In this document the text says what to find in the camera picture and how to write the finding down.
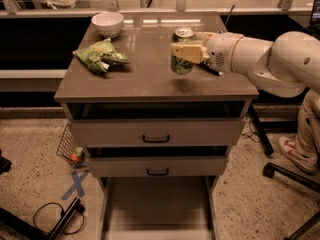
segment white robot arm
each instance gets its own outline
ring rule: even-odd
[[[320,42],[312,36],[292,31],[271,42],[231,32],[196,35],[195,43],[173,43],[172,54],[243,74],[257,89],[279,97],[295,97],[306,86],[320,93]]]

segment bowl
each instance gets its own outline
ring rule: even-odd
[[[92,17],[91,22],[96,31],[105,38],[116,37],[124,23],[123,15],[118,12],[102,12]]]

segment can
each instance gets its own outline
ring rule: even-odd
[[[191,28],[180,27],[172,34],[173,43],[187,43],[196,40],[196,35]],[[171,70],[179,75],[190,73],[194,63],[171,55]]]

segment black drawer handle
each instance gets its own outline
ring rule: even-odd
[[[142,135],[142,140],[145,143],[167,143],[170,140],[170,135],[168,134],[166,138],[148,138],[146,135]]]
[[[169,174],[169,168],[166,169],[147,169],[149,176],[167,176]]]

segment shoe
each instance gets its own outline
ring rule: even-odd
[[[317,159],[299,154],[296,151],[295,142],[287,137],[281,136],[278,139],[280,151],[289,158],[296,166],[306,173],[315,173],[318,170]]]

